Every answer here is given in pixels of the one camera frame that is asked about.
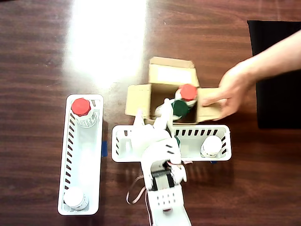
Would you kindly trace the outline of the pale smooth person's hand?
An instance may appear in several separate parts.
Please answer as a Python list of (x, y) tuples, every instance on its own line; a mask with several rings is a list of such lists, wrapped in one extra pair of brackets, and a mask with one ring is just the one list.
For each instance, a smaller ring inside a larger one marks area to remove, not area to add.
[(221, 107), (220, 119), (236, 113), (245, 95), (256, 82), (256, 71), (252, 58), (242, 61), (229, 69), (222, 77), (219, 87), (202, 97), (202, 105), (218, 103)]

